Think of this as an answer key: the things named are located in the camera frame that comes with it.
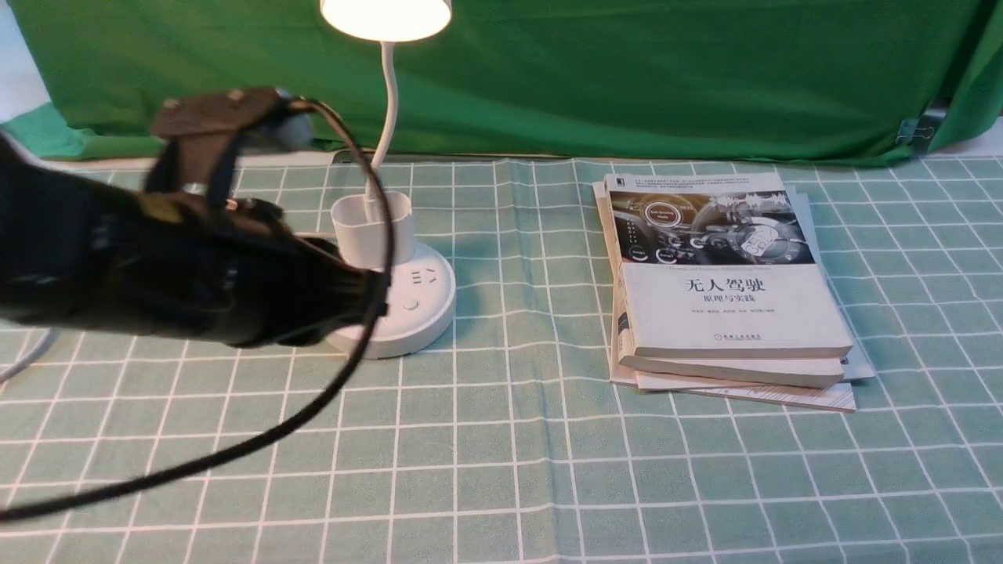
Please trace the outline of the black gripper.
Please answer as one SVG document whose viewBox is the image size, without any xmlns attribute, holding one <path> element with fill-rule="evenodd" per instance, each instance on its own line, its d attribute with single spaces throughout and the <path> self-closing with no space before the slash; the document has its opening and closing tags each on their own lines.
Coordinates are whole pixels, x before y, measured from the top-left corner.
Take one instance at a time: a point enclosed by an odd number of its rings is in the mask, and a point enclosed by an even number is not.
<svg viewBox="0 0 1003 564">
<path fill-rule="evenodd" d="M 235 349 L 316 344 L 387 314 L 386 275 L 294 235 L 257 197 L 222 207 L 189 193 L 140 193 L 125 261 L 125 303 L 140 334 Z"/>
</svg>

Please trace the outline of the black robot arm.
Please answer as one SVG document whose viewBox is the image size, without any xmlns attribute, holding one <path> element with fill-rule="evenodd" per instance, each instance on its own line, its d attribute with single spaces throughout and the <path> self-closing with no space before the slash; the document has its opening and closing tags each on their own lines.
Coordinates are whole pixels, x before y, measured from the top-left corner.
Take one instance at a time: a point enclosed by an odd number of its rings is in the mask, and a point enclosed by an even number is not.
<svg viewBox="0 0 1003 564">
<path fill-rule="evenodd" d="M 128 190 L 41 167 L 2 138 L 2 319 L 214 342 L 311 346 L 387 314 L 387 278 L 291 231 L 255 197 Z"/>
</svg>

